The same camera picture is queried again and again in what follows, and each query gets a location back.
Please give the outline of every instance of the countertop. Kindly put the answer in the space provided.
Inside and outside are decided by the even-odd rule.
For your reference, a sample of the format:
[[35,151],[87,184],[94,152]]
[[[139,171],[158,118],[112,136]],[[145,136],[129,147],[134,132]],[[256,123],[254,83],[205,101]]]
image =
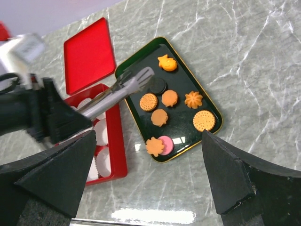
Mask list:
[[[46,35],[32,72],[65,94],[63,42],[97,19],[109,21],[116,63],[165,36],[224,116],[217,133],[273,163],[301,170],[301,2],[298,0],[125,0]],[[110,76],[102,82],[112,85]],[[124,102],[129,174],[86,187],[77,217],[141,225],[222,225],[201,145],[156,163]],[[39,151],[24,132],[2,136],[0,163]]]

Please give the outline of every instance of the pink cookie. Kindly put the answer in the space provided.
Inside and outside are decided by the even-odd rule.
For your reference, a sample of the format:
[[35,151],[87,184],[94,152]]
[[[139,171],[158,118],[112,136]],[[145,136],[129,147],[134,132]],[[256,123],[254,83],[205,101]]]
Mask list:
[[168,136],[161,136],[158,139],[161,140],[164,145],[163,152],[160,155],[168,155],[171,153],[174,148],[173,140]]

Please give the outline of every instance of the purple gray surface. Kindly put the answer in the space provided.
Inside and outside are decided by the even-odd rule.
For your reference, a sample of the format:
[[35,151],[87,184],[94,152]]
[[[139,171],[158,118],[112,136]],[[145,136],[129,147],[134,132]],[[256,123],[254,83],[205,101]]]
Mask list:
[[[32,71],[65,94],[63,42],[106,17],[117,64],[166,36],[224,116],[217,134],[273,163],[301,170],[301,2],[298,0],[125,0],[45,36]],[[112,85],[110,76],[103,83]],[[156,163],[123,102],[129,174],[87,187],[79,218],[141,225],[216,225],[201,145]],[[0,138],[0,163],[39,151],[24,132]]]

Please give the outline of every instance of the cable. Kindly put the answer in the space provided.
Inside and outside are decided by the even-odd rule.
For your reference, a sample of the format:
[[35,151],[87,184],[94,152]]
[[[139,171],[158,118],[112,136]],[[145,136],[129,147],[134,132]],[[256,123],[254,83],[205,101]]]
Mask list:
[[0,75],[0,82],[5,81],[7,79],[13,79],[13,78],[17,78],[17,79],[12,80],[11,85],[9,87],[1,90],[0,95],[13,91],[16,88],[16,86],[20,83],[20,77],[16,73],[6,73]]

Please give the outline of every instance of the green tray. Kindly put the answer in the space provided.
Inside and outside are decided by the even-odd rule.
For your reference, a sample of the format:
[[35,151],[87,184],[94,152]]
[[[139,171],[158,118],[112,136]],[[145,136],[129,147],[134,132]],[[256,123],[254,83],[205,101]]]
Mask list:
[[[178,67],[175,71],[166,72],[158,66],[158,57],[165,54],[177,61]],[[172,108],[165,107],[161,102],[161,95],[157,96],[156,109],[164,109],[167,112],[167,124],[162,127],[153,125],[151,122],[153,111],[145,112],[140,108],[140,99],[144,94],[149,93],[149,90],[130,95],[126,98],[126,103],[145,142],[152,137],[158,138],[163,135],[173,139],[174,149],[170,154],[158,157],[151,155],[155,161],[167,162],[201,142],[202,132],[197,131],[192,124],[192,119],[197,112],[208,110],[215,115],[216,124],[210,131],[212,133],[221,129],[223,118],[209,95],[166,38],[158,37],[145,45],[117,67],[115,76],[118,78],[125,71],[137,73],[147,66],[154,70],[156,77],[165,80],[167,89],[172,89],[178,94],[178,103]],[[199,91],[203,96],[203,105],[198,109],[190,109],[184,103],[185,94],[191,91]]]

